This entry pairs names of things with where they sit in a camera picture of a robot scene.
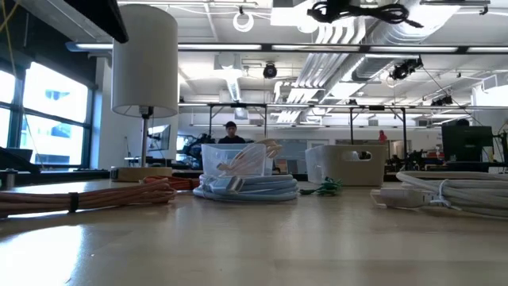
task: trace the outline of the white lampshade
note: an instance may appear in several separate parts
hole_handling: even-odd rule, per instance
[[[139,106],[153,116],[178,113],[178,25],[168,13],[148,5],[120,7],[129,41],[113,44],[111,110],[140,117]]]

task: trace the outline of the table surface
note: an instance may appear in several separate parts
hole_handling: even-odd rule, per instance
[[[369,191],[285,203],[179,195],[164,206],[8,218],[0,221],[0,285],[506,284],[506,220],[379,209]]]

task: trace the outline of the wall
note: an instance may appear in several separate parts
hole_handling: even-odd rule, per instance
[[[112,166],[126,166],[127,146],[132,156],[141,154],[141,118],[131,118],[111,111],[111,68],[104,59],[97,63],[96,83],[98,90],[94,101],[94,121],[90,166],[109,169]],[[150,120],[149,126],[171,124],[170,149],[163,152],[149,152],[149,156],[175,159],[178,116]]]
[[[256,118],[257,114],[250,114],[251,118]],[[205,114],[180,114],[179,118],[179,134],[198,136],[200,133],[208,133],[208,127],[190,126],[194,124],[208,124],[208,115]],[[218,114],[213,124],[225,124],[232,120],[231,114]],[[237,124],[248,124],[246,121],[236,121]],[[385,129],[388,140],[402,140],[402,128]],[[413,149],[434,149],[437,144],[441,143],[440,129],[408,129],[407,140],[411,140]],[[225,136],[224,127],[213,127],[212,134],[214,138]],[[238,136],[250,138],[255,141],[264,138],[264,129],[262,127],[244,127],[239,128]],[[355,139],[377,140],[379,137],[378,129],[361,129],[355,128]],[[286,128],[286,129],[268,129],[268,137],[274,139],[308,139],[308,140],[328,140],[329,144],[334,145],[336,139],[349,139],[349,128],[320,128],[320,129],[303,129],[303,128]]]

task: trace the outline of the green cable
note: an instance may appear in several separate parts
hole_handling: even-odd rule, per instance
[[[300,190],[300,195],[311,195],[315,192],[317,195],[335,196],[339,194],[341,189],[342,189],[342,180],[335,181],[334,179],[326,177],[325,181],[321,183],[321,186],[319,188],[311,190]]]

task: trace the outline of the clear plastic bin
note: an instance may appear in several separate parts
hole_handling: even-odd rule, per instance
[[[230,172],[219,169],[220,164],[230,166],[234,157],[248,145],[251,148],[241,158],[240,169]],[[271,176],[273,160],[266,158],[266,151],[264,144],[203,144],[203,171],[211,176]]]

